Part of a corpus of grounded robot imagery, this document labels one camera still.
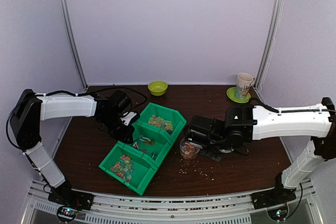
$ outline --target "candy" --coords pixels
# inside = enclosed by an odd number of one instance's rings
[[[160,116],[152,115],[152,117],[149,118],[148,123],[160,129],[164,129],[167,132],[169,131],[168,132],[169,134],[173,133],[174,127],[173,127],[172,122],[165,120],[161,118]]]
[[[131,158],[125,155],[120,157],[121,161],[118,161],[110,171],[116,174],[118,177],[122,178],[126,182],[130,183],[132,179],[133,172],[133,162]]]

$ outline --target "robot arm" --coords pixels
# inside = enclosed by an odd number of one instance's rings
[[[275,136],[311,136],[311,141],[293,164],[276,177],[275,188],[252,194],[256,209],[296,198],[294,191],[321,162],[336,157],[336,116],[330,98],[297,108],[258,106],[231,107],[225,121],[194,116],[186,139],[215,153],[229,153],[245,142]]]
[[[120,90],[108,98],[98,94],[46,96],[35,94],[30,89],[22,93],[17,108],[10,117],[10,124],[18,147],[50,185],[50,201],[89,210],[93,195],[71,189],[71,183],[66,180],[41,142],[39,121],[70,116],[94,116],[96,121],[107,127],[112,137],[132,143],[134,128],[131,123],[139,115],[135,112],[124,113],[130,104],[130,98]]]

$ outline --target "green saucer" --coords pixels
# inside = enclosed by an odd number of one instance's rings
[[[235,97],[235,92],[236,92],[236,87],[229,88],[226,91],[227,97],[229,97],[229,99],[232,100],[232,101],[234,101],[234,102],[247,103],[250,100],[250,98],[251,98],[250,93],[247,93],[246,98],[243,99],[243,100],[240,100],[240,99],[238,99],[238,98]]]

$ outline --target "purple wall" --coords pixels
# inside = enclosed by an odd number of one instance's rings
[[[274,0],[67,0],[89,84],[256,75]]]
[[[303,106],[329,96],[336,103],[336,0],[285,0],[262,97],[273,106]],[[306,137],[284,138],[292,158]],[[326,223],[336,223],[336,161],[320,165],[312,182]]]
[[[5,121],[21,92],[82,91],[73,63],[59,0],[0,0],[0,216],[18,223],[34,174],[28,160],[10,146]],[[66,120],[41,124],[47,149],[55,149]]]

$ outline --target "green plastic bin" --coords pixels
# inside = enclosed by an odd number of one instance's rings
[[[161,130],[162,134],[167,136],[171,141],[171,144],[174,144],[177,137],[181,133],[183,127],[187,123],[186,119],[180,114],[179,111],[166,108],[164,106],[157,105],[155,103],[149,103],[147,107],[141,112],[140,118],[136,121],[136,124],[144,124],[154,129],[159,129],[148,123],[152,115],[160,116],[165,120],[171,121],[173,124],[173,132],[171,135],[165,130]]]
[[[146,150],[145,156],[147,156],[154,163],[154,165],[159,168],[172,147],[170,139],[165,134],[162,134],[163,130],[156,127],[149,127],[145,124],[134,124],[133,127],[133,140],[139,143],[139,150],[134,148],[133,144],[128,145],[121,142],[119,143],[124,146],[126,150],[128,150],[128,148],[132,148],[139,155],[143,154],[141,150]],[[146,145],[139,140],[140,136],[145,136],[150,140],[154,141],[154,145]]]
[[[110,171],[110,169],[120,161],[122,155],[130,157],[131,162],[133,163],[133,173],[129,183]],[[140,195],[144,193],[149,182],[158,170],[158,168],[149,160],[147,155],[136,153],[133,148],[126,149],[120,143],[117,143],[114,146],[101,162],[99,168],[106,172],[111,178],[117,179]]]

